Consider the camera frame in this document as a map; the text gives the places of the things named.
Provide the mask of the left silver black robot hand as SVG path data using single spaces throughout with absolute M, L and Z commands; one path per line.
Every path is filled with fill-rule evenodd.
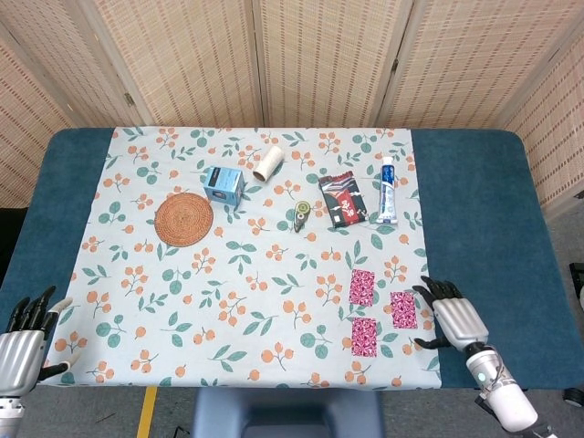
M 22 398 L 38 382 L 70 370 L 81 353 L 73 353 L 56 365 L 46 367 L 45 356 L 49 337 L 60 313 L 70 306 L 67 297 L 49 308 L 56 288 L 47 288 L 39 297 L 21 299 L 13 308 L 5 332 L 1 334 L 1 396 Z

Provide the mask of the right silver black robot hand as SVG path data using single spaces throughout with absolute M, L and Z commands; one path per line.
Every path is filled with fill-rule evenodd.
M 443 335 L 432 340 L 416 338 L 423 349 L 454 347 L 469 355 L 486 347 L 489 331 L 472 303 L 448 281 L 421 276 L 424 286 L 413 286 L 433 311 Z

